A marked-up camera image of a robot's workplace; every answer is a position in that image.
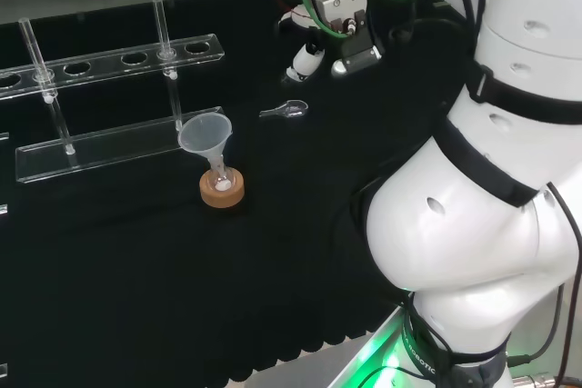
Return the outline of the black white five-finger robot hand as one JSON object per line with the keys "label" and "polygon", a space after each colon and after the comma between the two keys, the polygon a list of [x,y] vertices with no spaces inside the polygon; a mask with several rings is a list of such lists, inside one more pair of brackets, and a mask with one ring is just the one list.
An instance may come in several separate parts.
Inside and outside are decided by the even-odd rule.
{"label": "black white five-finger robot hand", "polygon": [[382,50],[374,43],[368,24],[367,0],[316,0],[322,22],[332,31],[346,35],[336,38],[321,30],[304,5],[297,5],[282,15],[278,28],[297,29],[306,34],[306,41],[286,69],[289,83],[304,83],[320,67],[326,55],[334,62],[331,74],[343,77],[376,65]]}

